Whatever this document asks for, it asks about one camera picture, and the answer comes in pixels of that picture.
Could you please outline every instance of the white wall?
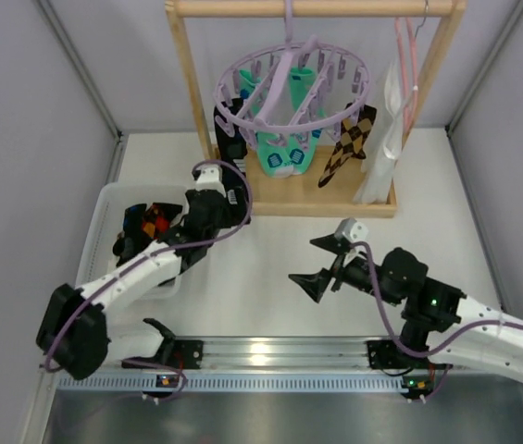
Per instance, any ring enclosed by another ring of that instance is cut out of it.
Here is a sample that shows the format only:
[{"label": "white wall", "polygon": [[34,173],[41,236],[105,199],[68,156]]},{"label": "white wall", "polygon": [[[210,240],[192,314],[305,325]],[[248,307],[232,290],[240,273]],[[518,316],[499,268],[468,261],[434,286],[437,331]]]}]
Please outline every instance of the white wall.
[{"label": "white wall", "polygon": [[523,19],[457,127],[454,142],[500,292],[523,316]]},{"label": "white wall", "polygon": [[[160,0],[52,0],[114,119],[125,130],[193,128],[177,55]],[[432,88],[419,123],[450,121],[477,68],[516,0],[470,0],[461,29]],[[437,20],[418,36],[423,60]],[[191,18],[187,28],[211,122],[212,89],[240,56],[283,41],[279,18]],[[325,42],[356,51],[378,75],[395,51],[392,19],[304,19],[294,22],[300,39],[312,32]]]},{"label": "white wall", "polygon": [[73,282],[113,146],[32,1],[0,1],[0,444],[20,431],[34,338]]}]

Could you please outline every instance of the white bin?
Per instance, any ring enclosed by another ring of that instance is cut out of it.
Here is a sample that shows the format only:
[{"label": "white bin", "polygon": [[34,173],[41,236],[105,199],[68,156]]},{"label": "white bin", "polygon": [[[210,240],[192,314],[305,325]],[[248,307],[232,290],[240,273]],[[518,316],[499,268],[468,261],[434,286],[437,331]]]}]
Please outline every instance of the white bin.
[{"label": "white bin", "polygon": [[[91,282],[115,270],[118,258],[113,254],[113,244],[123,230],[126,208],[136,204],[161,202],[186,205],[187,189],[178,185],[110,183],[98,196],[93,220],[86,236],[76,286]],[[166,299],[179,289],[181,277],[173,282],[147,291],[143,299]]]}]

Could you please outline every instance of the wooden rod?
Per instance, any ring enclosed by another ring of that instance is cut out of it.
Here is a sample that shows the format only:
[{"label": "wooden rod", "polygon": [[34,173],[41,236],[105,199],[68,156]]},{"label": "wooden rod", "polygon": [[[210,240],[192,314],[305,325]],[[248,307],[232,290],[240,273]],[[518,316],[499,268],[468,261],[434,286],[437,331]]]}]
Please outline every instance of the wooden rod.
[{"label": "wooden rod", "polygon": [[199,91],[199,83],[197,82],[197,75],[195,74],[195,64],[193,62],[193,55],[191,46],[189,45],[189,38],[187,37],[187,30],[185,29],[185,21],[182,17],[177,15],[176,3],[167,1],[165,9],[167,11],[168,25],[170,26],[170,33],[175,42],[175,49],[179,56],[181,63],[181,70],[187,83],[189,90],[189,100],[193,111],[193,121],[197,129],[197,136],[204,151],[206,159],[215,158],[214,148],[209,138],[209,131],[207,123],[205,122],[204,104],[202,102],[202,94]]},{"label": "wooden rod", "polygon": [[[179,17],[284,17],[284,0],[175,0]],[[421,17],[425,0],[293,0],[297,17]],[[428,16],[446,17],[452,0],[430,0]]]},{"label": "wooden rod", "polygon": [[434,38],[431,41],[430,49],[426,54],[426,59],[424,60],[421,70],[419,71],[419,79],[417,81],[417,109],[413,122],[408,129],[407,133],[403,137],[403,145],[411,129],[415,125],[419,114],[421,113],[424,103],[428,98],[431,87],[436,81],[438,76],[438,71],[442,66],[442,62],[446,58],[448,49],[450,48],[453,38],[455,37],[455,32],[458,29],[458,26],[461,23],[463,14],[465,13],[465,8],[467,7],[467,0],[454,0],[453,1],[453,10],[451,11],[450,16],[440,19],[438,24],[438,29],[434,34]]}]

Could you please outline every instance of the gray floor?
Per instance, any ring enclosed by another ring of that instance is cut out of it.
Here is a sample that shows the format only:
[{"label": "gray floor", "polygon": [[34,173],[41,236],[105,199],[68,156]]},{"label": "gray floor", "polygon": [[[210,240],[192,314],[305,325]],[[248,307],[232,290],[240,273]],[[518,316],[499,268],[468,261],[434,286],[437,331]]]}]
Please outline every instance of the gray floor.
[{"label": "gray floor", "polygon": [[193,393],[158,407],[129,397],[82,422],[119,394],[60,392],[44,444],[523,444],[522,393],[509,380],[455,376],[426,405],[376,394]]}]

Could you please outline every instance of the perforated metal strip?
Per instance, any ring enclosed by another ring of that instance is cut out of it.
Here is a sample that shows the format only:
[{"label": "perforated metal strip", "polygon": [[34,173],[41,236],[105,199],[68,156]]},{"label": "perforated metal strip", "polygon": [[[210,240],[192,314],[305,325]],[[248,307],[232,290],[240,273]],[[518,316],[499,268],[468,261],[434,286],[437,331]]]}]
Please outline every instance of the perforated metal strip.
[{"label": "perforated metal strip", "polygon": [[[134,372],[96,373],[82,381],[70,376],[59,379],[60,390],[172,391],[159,387],[163,374]],[[402,393],[400,377],[381,375],[251,375],[187,374],[190,392],[279,392],[279,393]]]}]

